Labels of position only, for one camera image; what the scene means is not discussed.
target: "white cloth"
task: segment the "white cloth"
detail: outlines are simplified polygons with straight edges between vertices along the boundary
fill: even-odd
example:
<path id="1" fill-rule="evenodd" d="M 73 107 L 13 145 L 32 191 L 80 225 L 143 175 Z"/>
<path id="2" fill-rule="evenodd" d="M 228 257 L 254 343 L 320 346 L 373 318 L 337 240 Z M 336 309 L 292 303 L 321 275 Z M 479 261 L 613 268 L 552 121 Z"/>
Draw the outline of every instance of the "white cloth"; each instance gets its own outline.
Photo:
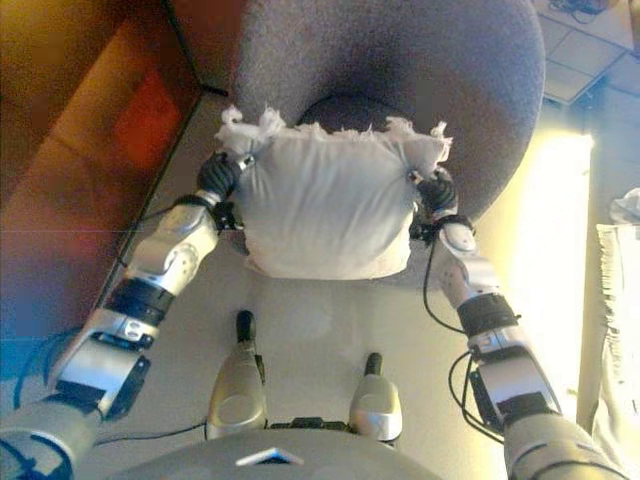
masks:
<path id="1" fill-rule="evenodd" d="M 231 107 L 217 138 L 256 162 L 236 197 L 249 265 L 272 277 L 355 280 L 406 268 L 416 190 L 411 171 L 428 177 L 446 160 L 451 139 L 389 118 L 385 132 L 287 128 L 267 109 L 259 125 Z"/>
<path id="2" fill-rule="evenodd" d="M 640 188 L 613 202 L 611 218 L 618 225 L 597 226 L 607 333 L 592 436 L 631 478 L 640 478 Z M 636 225 L 629 223 L 634 218 Z"/>

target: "robotic hand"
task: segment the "robotic hand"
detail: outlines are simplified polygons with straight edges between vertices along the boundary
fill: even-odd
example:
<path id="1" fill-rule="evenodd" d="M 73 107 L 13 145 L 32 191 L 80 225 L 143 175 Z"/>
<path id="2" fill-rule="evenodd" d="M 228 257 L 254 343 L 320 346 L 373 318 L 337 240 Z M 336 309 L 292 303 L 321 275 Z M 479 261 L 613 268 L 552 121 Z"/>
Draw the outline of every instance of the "robotic hand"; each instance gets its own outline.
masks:
<path id="1" fill-rule="evenodd" d="M 173 299 L 215 248 L 217 232 L 232 226 L 223 200 L 252 161 L 215 154 L 200 171 L 199 190 L 178 199 L 155 233 L 137 246 L 124 278 L 57 362 L 54 393 L 3 420 L 2 478 L 71 477 L 99 425 L 127 414 L 151 365 L 142 352 L 158 338 Z"/>

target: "floor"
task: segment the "floor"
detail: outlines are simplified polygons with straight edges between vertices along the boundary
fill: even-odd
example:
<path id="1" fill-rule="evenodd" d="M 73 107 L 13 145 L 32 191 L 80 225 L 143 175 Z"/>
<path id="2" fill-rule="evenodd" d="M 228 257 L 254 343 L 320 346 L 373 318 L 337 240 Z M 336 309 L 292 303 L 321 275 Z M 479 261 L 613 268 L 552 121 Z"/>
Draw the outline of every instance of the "floor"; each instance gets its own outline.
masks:
<path id="1" fill-rule="evenodd" d="M 224 106 L 224 99 L 203 97 L 150 212 L 193 190 L 198 167 L 214 148 L 212 132 Z M 588 145 L 574 125 L 564 110 L 544 106 L 521 168 L 477 224 L 481 252 L 523 315 L 569 417 L 575 416 L 578 379 L 589 170 Z M 152 229 L 149 222 L 140 234 Z M 235 314 L 248 308 L 258 321 L 271 422 L 295 416 L 346 420 L 365 359 L 379 351 L 384 374 L 401 395 L 405 428 L 399 450 L 443 478 L 506 478 L 501 446 L 466 426 L 446 388 L 449 366 L 465 351 L 465 341 L 428 319 L 418 288 L 274 280 L 243 262 L 223 240 L 203 263 L 162 324 L 133 411 L 105 435 L 171 431 L 201 421 L 234 341 Z M 443 319 L 455 321 L 439 292 L 431 293 L 431 302 Z M 456 380 L 460 385 L 461 375 Z M 28 379 L 25 399 L 42 394 L 38 382 Z M 0 390 L 3 412 L 13 383 Z M 102 478 L 201 440 L 198 430 L 97 447 L 78 478 Z"/>

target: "silver metal part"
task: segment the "silver metal part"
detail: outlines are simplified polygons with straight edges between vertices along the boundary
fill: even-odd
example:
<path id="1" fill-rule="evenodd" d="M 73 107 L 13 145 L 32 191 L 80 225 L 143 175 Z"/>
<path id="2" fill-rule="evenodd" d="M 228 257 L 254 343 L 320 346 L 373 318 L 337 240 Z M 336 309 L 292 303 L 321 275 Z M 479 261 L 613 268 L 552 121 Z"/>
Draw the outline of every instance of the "silver metal part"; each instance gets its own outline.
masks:
<path id="1" fill-rule="evenodd" d="M 520 395 L 540 393 L 552 411 L 561 413 L 553 389 L 535 359 L 528 352 L 481 363 L 477 372 L 487 389 L 493 410 L 501 425 L 505 415 L 498 404 Z"/>
<path id="2" fill-rule="evenodd" d="M 576 424 L 558 415 L 532 415 L 506 428 L 509 478 L 622 479 L 617 467 Z"/>
<path id="3" fill-rule="evenodd" d="M 402 408 L 397 387 L 381 375 L 365 375 L 351 401 L 349 425 L 359 435 L 379 441 L 402 433 Z"/>
<path id="4" fill-rule="evenodd" d="M 206 432 L 208 439 L 264 428 L 266 401 L 253 342 L 236 344 L 213 388 Z"/>
<path id="5" fill-rule="evenodd" d="M 533 355 L 530 345 L 529 338 L 519 325 L 488 330 L 471 337 L 467 342 L 469 349 L 480 357 L 509 348 L 523 348 Z"/>
<path id="6" fill-rule="evenodd" d="M 37 470 L 50 474 L 63 460 L 60 454 L 42 438 L 56 445 L 71 463 L 72 468 L 93 447 L 101 423 L 97 410 L 82 412 L 78 408 L 64 403 L 40 401 L 25 405 L 13 414 L 2 419 L 0 438 L 20 451 L 25 458 L 37 460 Z M 2 478 L 9 468 L 3 457 L 0 472 Z"/>
<path id="7" fill-rule="evenodd" d="M 122 313 L 96 309 L 56 363 L 49 388 L 55 389 L 64 380 L 104 390 L 98 408 L 106 415 L 141 355 L 101 342 L 104 334 L 137 342 L 145 334 L 157 339 L 159 330 Z"/>
<path id="8" fill-rule="evenodd" d="M 125 276 L 142 279 L 177 296 L 217 242 L 215 225 L 205 207 L 177 205 L 153 235 L 137 246 Z"/>
<path id="9" fill-rule="evenodd" d="M 137 351 L 119 348 L 89 337 L 73 351 L 66 364 L 60 367 L 54 381 L 73 382 L 103 390 L 104 395 L 97 407 L 106 415 L 141 357 Z"/>
<path id="10" fill-rule="evenodd" d="M 250 461 L 256 456 L 261 456 L 263 463 Z M 264 464 L 274 458 L 284 461 Z M 228 435 L 110 478 L 434 480 L 438 477 L 396 449 L 366 437 L 328 430 L 282 429 Z"/>
<path id="11" fill-rule="evenodd" d="M 432 269 L 454 309 L 478 295 L 500 293 L 493 266 L 476 253 L 473 234 L 465 225 L 446 225 L 432 248 Z"/>

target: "black wire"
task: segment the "black wire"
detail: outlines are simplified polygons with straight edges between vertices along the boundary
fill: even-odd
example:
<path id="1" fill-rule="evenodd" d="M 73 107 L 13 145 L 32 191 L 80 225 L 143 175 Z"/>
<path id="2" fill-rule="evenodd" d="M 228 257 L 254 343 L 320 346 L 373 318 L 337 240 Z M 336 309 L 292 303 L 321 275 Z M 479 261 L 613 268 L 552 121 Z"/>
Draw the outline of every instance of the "black wire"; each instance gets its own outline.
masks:
<path id="1" fill-rule="evenodd" d="M 451 393 L 451 396 L 453 397 L 453 400 L 456 402 L 456 404 L 460 408 L 462 408 L 462 402 L 460 401 L 460 399 L 456 395 L 455 390 L 453 389 L 453 372 L 457 368 L 458 364 L 462 361 L 462 359 L 464 357 L 466 357 L 467 355 L 470 355 L 470 354 L 471 354 L 471 351 L 467 350 L 462 355 L 460 355 L 458 358 L 456 358 L 453 361 L 453 363 L 451 364 L 451 368 L 449 369 L 449 375 L 447 375 L 447 384 L 449 385 L 449 393 Z"/>
<path id="2" fill-rule="evenodd" d="M 152 213 L 150 215 L 147 215 L 146 217 L 142 217 L 137 223 L 136 225 L 132 226 L 131 228 L 129 228 L 127 230 L 127 234 L 130 234 L 138 225 L 141 225 L 145 222 L 148 222 L 149 220 L 151 220 L 152 218 L 158 217 L 160 215 L 163 215 L 165 213 L 167 213 L 169 210 L 171 210 L 174 206 L 171 205 L 170 207 L 167 208 L 163 208 L 162 210 L 159 210 L 155 213 Z M 123 268 L 128 268 L 129 265 L 127 264 L 127 262 L 124 261 L 124 259 L 122 258 L 122 251 L 118 250 L 118 252 L 116 253 L 116 260 L 118 261 L 118 263 L 120 264 L 121 267 Z"/>
<path id="3" fill-rule="evenodd" d="M 598 8 L 593 8 L 590 6 L 590 2 L 585 0 L 549 0 L 549 7 L 570 15 L 576 22 L 581 25 L 588 25 L 592 23 L 598 15 L 600 15 L 607 9 L 607 2 L 606 0 L 601 0 L 599 2 Z M 577 13 L 583 13 L 585 15 L 588 15 L 589 17 L 587 20 L 582 20 L 576 16 Z"/>
<path id="4" fill-rule="evenodd" d="M 20 408 L 20 404 L 21 404 L 20 397 L 22 396 L 22 388 L 24 387 L 24 381 L 27 378 L 27 376 L 29 375 L 29 372 L 31 371 L 31 366 L 33 365 L 33 362 L 35 362 L 36 359 L 38 358 L 38 355 L 46 348 L 46 346 L 50 342 L 53 342 L 53 341 L 59 339 L 60 337 L 64 337 L 64 336 L 68 335 L 69 332 L 71 332 L 72 330 L 76 330 L 76 329 L 77 328 L 73 328 L 73 329 L 70 329 L 70 330 L 66 330 L 64 332 L 60 332 L 60 333 L 56 333 L 54 335 L 51 335 L 51 336 L 45 338 L 40 343 L 38 343 L 38 345 L 33 347 L 31 352 L 29 353 L 29 356 L 25 360 L 24 365 L 22 365 L 22 369 L 20 370 L 20 374 L 18 375 L 18 381 L 16 382 L 16 386 L 13 389 L 13 408 L 14 408 L 14 410 L 17 410 L 17 409 Z"/>
<path id="5" fill-rule="evenodd" d="M 456 402 L 458 407 L 460 407 L 460 410 L 462 412 L 462 418 L 464 418 L 465 422 L 469 426 L 471 426 L 474 430 L 477 430 L 478 432 L 482 433 L 483 435 L 489 437 L 491 440 L 494 440 L 500 444 L 504 444 L 504 441 L 500 437 L 488 431 L 487 426 L 475 415 L 469 412 L 469 410 L 467 410 L 467 405 L 466 405 L 467 389 L 468 389 L 469 379 L 471 375 L 471 363 L 473 361 L 471 357 L 469 357 L 469 363 L 467 364 L 467 371 L 465 373 L 464 386 L 462 390 L 462 400 L 458 398 L 458 396 L 456 395 L 455 389 L 453 388 L 453 374 L 455 372 L 455 369 L 457 368 L 458 364 L 462 361 L 462 359 L 464 359 L 464 357 L 470 354 L 471 352 L 467 350 L 458 358 L 456 358 L 454 362 L 451 364 L 451 368 L 449 369 L 449 375 L 447 377 L 447 383 L 449 385 L 449 393 L 451 393 L 453 400 Z"/>
<path id="6" fill-rule="evenodd" d="M 206 421 L 203 420 L 200 423 L 197 423 L 195 425 L 191 425 L 189 427 L 185 427 L 185 428 L 181 428 L 180 430 L 174 430 L 172 432 L 162 432 L 162 433 L 150 433 L 150 434 L 144 434 L 144 435 L 123 435 L 122 437 L 115 437 L 115 438 L 108 438 L 105 440 L 99 440 L 97 441 L 93 446 L 94 447 L 99 447 L 100 445 L 106 445 L 108 443 L 115 443 L 115 442 L 123 442 L 123 441 L 129 441 L 129 440 L 157 440 L 159 438 L 165 438 L 165 437 L 173 437 L 175 435 L 180 435 L 181 433 L 187 433 L 187 432 L 191 432 L 193 430 L 196 430 L 200 427 L 204 427 L 206 425 Z"/>
<path id="7" fill-rule="evenodd" d="M 438 323 L 439 325 L 443 326 L 444 328 L 451 330 L 452 332 L 456 332 L 456 333 L 461 333 L 462 335 L 466 335 L 464 330 L 461 330 L 459 328 L 453 327 L 445 322 L 443 322 L 442 320 L 440 320 L 435 313 L 433 313 L 431 311 L 431 308 L 429 307 L 429 295 L 427 293 L 428 287 L 429 287 L 429 274 L 431 273 L 431 263 L 433 262 L 433 252 L 436 249 L 436 243 L 432 243 L 431 244 L 431 252 L 429 252 L 429 260 L 427 261 L 427 270 L 424 274 L 424 283 L 422 284 L 422 301 L 424 303 L 424 308 L 427 309 L 427 313 L 429 314 L 429 316 L 431 316 L 431 318 L 433 320 L 435 320 L 436 323 Z"/>

